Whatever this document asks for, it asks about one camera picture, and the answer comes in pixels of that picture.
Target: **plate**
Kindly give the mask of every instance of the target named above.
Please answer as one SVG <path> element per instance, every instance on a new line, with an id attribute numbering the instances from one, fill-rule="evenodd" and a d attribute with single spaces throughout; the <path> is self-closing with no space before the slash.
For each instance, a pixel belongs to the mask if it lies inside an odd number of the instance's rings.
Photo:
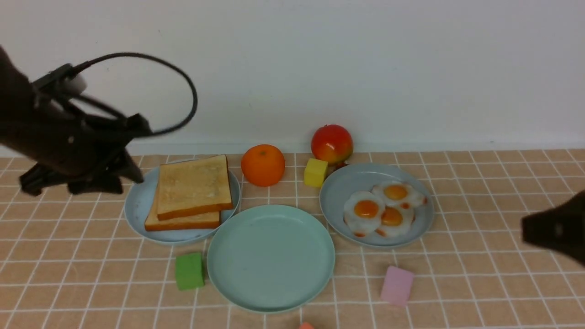
<path id="1" fill-rule="evenodd" d="M 215 229 L 179 229 L 174 231 L 157 231 L 148 232 L 144 228 L 144 222 L 150 212 L 154 192 L 159 182 L 159 168 L 154 168 L 144 176 L 142 184 L 135 184 L 128 192 L 126 203 L 124 203 L 124 214 L 126 220 L 134 232 L 140 234 L 148 240 L 163 245 L 186 245 L 203 240 L 212 235 Z M 234 208 L 221 212 L 222 224 L 226 222 L 238 209 L 242 195 L 240 193 L 240 183 L 236 176 L 229 172 L 229 188 L 232 191 L 232 201 Z"/>
<path id="2" fill-rule="evenodd" d="M 333 240 L 315 217 L 287 205 L 244 210 L 219 227 L 207 253 L 209 279 L 233 304 L 258 313 L 315 298 L 335 265 Z"/>
<path id="3" fill-rule="evenodd" d="M 388 180 L 399 180 L 412 185 L 426 196 L 427 204 L 415 208 L 416 219 L 405 235 L 395 238 L 383 238 L 375 233 L 364 238 L 354 236 L 343 222 L 345 201 L 354 192 L 370 191 L 374 185 Z M 321 187 L 319 203 L 325 219 L 335 231 L 358 244 L 374 248 L 391 249 L 415 241 L 431 228 L 435 214 L 431 194 L 420 181 L 398 167 L 378 163 L 351 164 L 334 171 Z"/>

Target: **white wall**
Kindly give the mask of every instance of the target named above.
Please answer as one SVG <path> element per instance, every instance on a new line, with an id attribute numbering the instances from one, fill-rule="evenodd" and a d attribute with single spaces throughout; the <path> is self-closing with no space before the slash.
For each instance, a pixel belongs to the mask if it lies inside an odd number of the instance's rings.
<path id="1" fill-rule="evenodd" d="M 585 141 L 583 0 L 3 0 L 0 15 L 31 79 L 119 51 L 183 68 L 198 113 L 146 143 L 299 145 L 328 123 L 389 148 Z M 155 128 L 190 104 L 178 76 L 142 61 L 84 77 Z"/>

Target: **pink cube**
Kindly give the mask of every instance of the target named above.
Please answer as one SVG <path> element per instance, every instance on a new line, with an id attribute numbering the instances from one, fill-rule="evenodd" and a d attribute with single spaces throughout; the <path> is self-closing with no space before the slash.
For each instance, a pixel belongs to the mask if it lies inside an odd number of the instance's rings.
<path id="1" fill-rule="evenodd" d="M 406 306 L 413 280 L 414 274 L 411 272 L 390 266 L 386 271 L 380 297 L 392 305 Z"/>

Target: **grid pattern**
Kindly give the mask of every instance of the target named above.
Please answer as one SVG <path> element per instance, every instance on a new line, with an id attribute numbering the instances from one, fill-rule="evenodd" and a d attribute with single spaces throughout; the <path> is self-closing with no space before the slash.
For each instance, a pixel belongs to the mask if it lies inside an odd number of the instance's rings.
<path id="1" fill-rule="evenodd" d="M 147 171 L 205 156 L 135 161 Z M 286 154 L 283 180 L 260 188 L 243 180 L 241 155 L 229 155 L 241 209 L 291 205 L 327 226 L 318 190 L 302 183 L 310 156 Z M 585 269 L 523 244 L 519 230 L 523 215 L 585 189 L 585 150 L 356 153 L 350 162 L 398 165 L 420 179 L 434 194 L 431 231 L 383 252 L 328 228 L 337 261 L 325 290 L 299 310 L 263 316 L 232 307 L 209 281 L 176 289 L 174 257 L 205 253 L 210 239 L 175 248 L 145 241 L 123 219 L 124 195 L 55 187 L 28 197 L 17 182 L 32 163 L 0 159 L 0 328 L 585 327 Z M 416 275 L 406 308 L 380 300 L 390 265 Z"/>

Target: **yellow cube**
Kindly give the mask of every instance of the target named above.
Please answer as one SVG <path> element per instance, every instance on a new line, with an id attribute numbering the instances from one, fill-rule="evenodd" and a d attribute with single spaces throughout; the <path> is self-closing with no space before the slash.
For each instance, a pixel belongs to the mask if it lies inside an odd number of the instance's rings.
<path id="1" fill-rule="evenodd" d="M 327 161 L 309 159 L 305 167 L 305 185 L 321 187 L 325 181 L 328 166 Z"/>

